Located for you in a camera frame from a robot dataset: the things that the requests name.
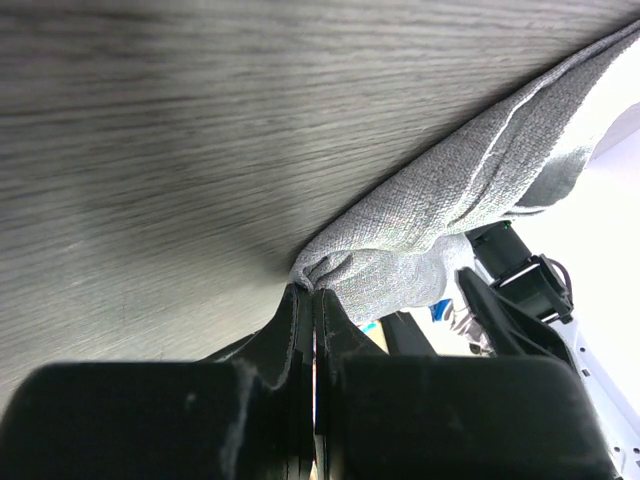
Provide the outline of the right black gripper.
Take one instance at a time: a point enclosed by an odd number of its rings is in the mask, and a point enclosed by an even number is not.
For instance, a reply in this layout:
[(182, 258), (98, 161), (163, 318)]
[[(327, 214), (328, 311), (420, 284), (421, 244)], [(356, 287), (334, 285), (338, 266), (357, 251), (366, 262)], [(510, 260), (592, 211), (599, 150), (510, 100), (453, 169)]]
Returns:
[(545, 357), (579, 375), (570, 349), (547, 325), (573, 321), (568, 270), (533, 254), (509, 221), (470, 230), (466, 237), (491, 287), (469, 267), (457, 271), (457, 284), (495, 354)]

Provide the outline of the grey cloth napkin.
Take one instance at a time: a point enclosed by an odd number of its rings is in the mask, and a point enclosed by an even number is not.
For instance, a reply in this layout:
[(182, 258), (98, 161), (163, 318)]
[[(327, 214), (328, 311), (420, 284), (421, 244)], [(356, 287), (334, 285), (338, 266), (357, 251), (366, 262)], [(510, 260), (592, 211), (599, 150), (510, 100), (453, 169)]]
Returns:
[(577, 52), (380, 184), (300, 252), (290, 281), (330, 289), (354, 323), (428, 306), (473, 262), (466, 233), (566, 198), (639, 102), (639, 27)]

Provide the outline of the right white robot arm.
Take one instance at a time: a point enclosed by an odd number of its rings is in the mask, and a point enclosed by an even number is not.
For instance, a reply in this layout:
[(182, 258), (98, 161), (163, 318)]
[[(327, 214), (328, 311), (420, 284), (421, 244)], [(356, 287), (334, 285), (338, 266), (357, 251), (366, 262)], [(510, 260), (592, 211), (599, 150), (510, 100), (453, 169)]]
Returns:
[(512, 224), (499, 221), (466, 232), (476, 271), (460, 289), (494, 355), (541, 356), (566, 363), (588, 392), (616, 479), (639, 476), (639, 415), (605, 371), (574, 313), (568, 270), (535, 255)]

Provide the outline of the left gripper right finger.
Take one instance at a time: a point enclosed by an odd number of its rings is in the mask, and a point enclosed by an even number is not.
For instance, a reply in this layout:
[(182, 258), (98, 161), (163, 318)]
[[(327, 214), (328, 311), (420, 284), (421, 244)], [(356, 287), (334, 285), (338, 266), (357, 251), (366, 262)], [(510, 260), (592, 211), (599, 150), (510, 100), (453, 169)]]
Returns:
[(322, 479), (609, 479), (574, 371), (538, 356), (390, 355), (313, 297)]

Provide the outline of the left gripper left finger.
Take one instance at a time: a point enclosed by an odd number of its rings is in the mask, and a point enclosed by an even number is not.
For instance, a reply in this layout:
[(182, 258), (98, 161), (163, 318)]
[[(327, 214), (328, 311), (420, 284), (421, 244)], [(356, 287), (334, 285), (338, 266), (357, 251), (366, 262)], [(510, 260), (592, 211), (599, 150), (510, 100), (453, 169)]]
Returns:
[(1, 421), (5, 479), (306, 479), (311, 297), (288, 286), (257, 333), (190, 362), (55, 363)]

